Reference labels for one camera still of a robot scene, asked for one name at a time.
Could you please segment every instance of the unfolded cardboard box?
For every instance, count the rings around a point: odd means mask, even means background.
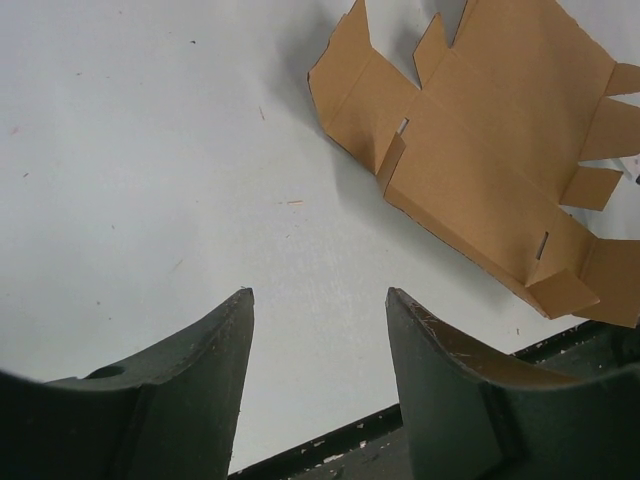
[[[468,0],[450,48],[436,15],[414,54],[422,88],[380,55],[357,0],[309,74],[326,133],[384,198],[542,314],[633,327],[640,241],[597,238],[561,205],[602,210],[640,153],[640,91],[555,0]]]

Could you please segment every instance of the flattened carton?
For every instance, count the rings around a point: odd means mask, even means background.
[[[384,198],[549,318],[634,327],[640,241],[597,238],[561,205],[602,210],[621,173],[580,162],[640,153],[640,91],[555,0],[468,0],[449,47],[440,15],[416,87],[372,46],[365,0],[309,73],[322,127]]]

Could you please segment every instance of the white surface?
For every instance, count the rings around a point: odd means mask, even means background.
[[[640,3],[563,3],[640,63]],[[503,351],[575,323],[542,319],[385,204],[321,134],[306,72],[350,6],[2,2],[2,368],[83,376],[252,286],[237,469],[397,401],[389,286]],[[433,3],[369,9],[374,45],[415,78]],[[639,192],[620,188],[597,228],[640,238]]]

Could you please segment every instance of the scratch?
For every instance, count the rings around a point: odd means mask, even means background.
[[[169,272],[169,275],[171,275],[173,272],[175,272],[175,271],[178,269],[178,267],[179,267],[180,265],[182,265],[182,262],[184,262],[184,258],[183,258],[182,260],[180,260],[178,263],[176,263],[176,264],[173,266],[173,268],[172,268],[172,269],[171,269],[171,271]]]

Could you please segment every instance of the cardboard box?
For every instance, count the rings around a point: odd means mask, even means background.
[[[640,241],[597,238],[561,205],[602,210],[640,153],[640,91],[555,0],[468,0],[450,48],[436,15],[416,87],[369,40],[357,0],[309,73],[325,132],[384,198],[549,318],[634,327]]]

